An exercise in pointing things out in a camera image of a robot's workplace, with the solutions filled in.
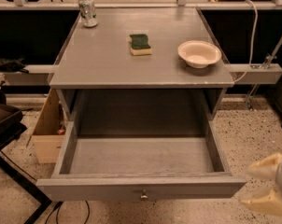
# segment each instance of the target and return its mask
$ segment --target silver can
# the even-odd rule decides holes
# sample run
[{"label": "silver can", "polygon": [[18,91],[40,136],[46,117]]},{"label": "silver can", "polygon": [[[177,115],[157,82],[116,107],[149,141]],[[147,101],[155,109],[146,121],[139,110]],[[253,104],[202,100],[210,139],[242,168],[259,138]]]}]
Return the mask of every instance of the silver can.
[{"label": "silver can", "polygon": [[94,0],[78,0],[79,11],[86,27],[97,25]]}]

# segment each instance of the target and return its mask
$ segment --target cardboard box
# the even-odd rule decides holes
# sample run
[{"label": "cardboard box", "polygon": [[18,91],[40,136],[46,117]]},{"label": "cardboard box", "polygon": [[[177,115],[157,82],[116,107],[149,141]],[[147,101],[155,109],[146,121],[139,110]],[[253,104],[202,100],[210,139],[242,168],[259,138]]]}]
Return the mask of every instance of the cardboard box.
[{"label": "cardboard box", "polygon": [[62,115],[58,95],[55,90],[50,90],[32,135],[39,163],[55,163],[57,161],[64,138],[64,135],[57,133]]}]

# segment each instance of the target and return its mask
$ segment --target white bowl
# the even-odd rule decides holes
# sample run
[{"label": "white bowl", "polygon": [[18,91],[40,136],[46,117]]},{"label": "white bowl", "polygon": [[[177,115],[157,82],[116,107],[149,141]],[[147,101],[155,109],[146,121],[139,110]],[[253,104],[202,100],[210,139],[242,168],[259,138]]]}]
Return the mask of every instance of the white bowl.
[{"label": "white bowl", "polygon": [[194,68],[205,68],[222,58],[221,51],[204,41],[187,41],[178,47],[178,55]]}]

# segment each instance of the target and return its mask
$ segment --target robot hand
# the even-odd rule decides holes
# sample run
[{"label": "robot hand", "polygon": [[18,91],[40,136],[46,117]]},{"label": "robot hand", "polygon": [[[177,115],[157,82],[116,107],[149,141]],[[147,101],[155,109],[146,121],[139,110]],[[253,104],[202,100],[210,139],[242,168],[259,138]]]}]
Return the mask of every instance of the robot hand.
[{"label": "robot hand", "polygon": [[275,153],[252,163],[248,173],[259,179],[274,180],[275,185],[246,194],[240,202],[250,210],[282,216],[282,154]]}]

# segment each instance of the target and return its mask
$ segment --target floor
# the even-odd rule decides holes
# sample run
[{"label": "floor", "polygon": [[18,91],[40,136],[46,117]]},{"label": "floor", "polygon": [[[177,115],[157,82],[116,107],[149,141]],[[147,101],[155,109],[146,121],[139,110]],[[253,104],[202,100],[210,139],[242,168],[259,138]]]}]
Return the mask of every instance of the floor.
[{"label": "floor", "polygon": [[[28,130],[20,140],[3,151],[35,179],[50,176],[54,164],[38,164],[30,136],[38,119],[44,97],[8,97],[8,103],[17,107],[32,107],[24,112],[23,123]],[[228,200],[171,200],[157,202],[89,202],[91,214],[87,223],[275,223],[274,217],[247,210],[239,203],[244,193],[271,186],[271,182],[253,179],[246,169],[253,161],[275,152],[282,152],[281,120],[267,100],[257,97],[254,110],[247,110],[244,98],[227,96],[215,117],[219,142],[224,150],[233,175],[245,176],[247,183]],[[46,223],[53,203],[36,223]],[[24,223],[38,203],[0,170],[0,223]],[[59,212],[59,223],[84,223],[87,217],[84,202],[65,202]],[[56,223],[56,213],[48,220]]]}]

